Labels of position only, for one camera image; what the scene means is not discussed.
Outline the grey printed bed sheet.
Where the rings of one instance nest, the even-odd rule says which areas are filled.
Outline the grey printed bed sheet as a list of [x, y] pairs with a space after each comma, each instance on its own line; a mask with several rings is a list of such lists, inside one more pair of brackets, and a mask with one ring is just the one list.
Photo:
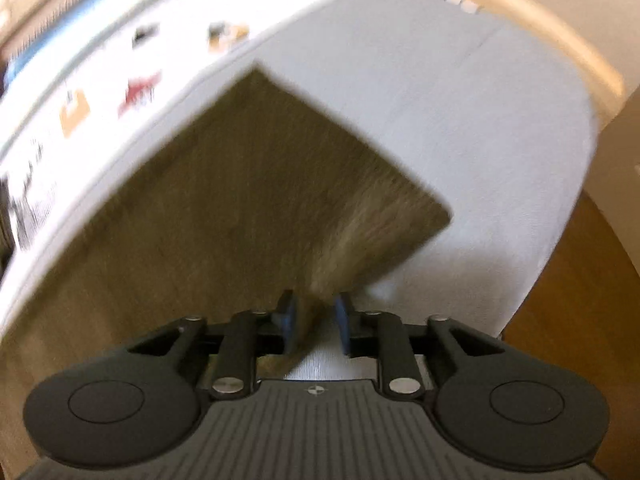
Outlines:
[[[408, 323], [444, 314], [497, 335], [549, 260], [597, 119], [564, 56], [505, 18], [442, 0], [88, 0], [17, 55], [1, 101], [14, 253], [1, 343], [73, 237], [145, 162], [250, 70], [337, 120], [451, 219], [351, 289]], [[321, 310], [276, 377], [369, 377]]]

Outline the wooden bed frame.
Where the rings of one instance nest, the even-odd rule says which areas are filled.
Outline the wooden bed frame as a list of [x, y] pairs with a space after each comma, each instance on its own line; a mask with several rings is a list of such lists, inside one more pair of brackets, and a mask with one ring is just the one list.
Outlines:
[[639, 0], [461, 0], [502, 14], [574, 62], [602, 126], [639, 85]]

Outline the dark olive corduroy pants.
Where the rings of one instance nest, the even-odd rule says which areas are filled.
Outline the dark olive corduroy pants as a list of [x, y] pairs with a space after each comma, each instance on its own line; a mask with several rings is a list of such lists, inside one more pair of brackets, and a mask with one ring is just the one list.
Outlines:
[[188, 314], [227, 321], [287, 289], [292, 372], [322, 308], [448, 226], [420, 188], [337, 120], [250, 70], [145, 162], [75, 235], [1, 344], [1, 458], [36, 458], [22, 422], [40, 380]]

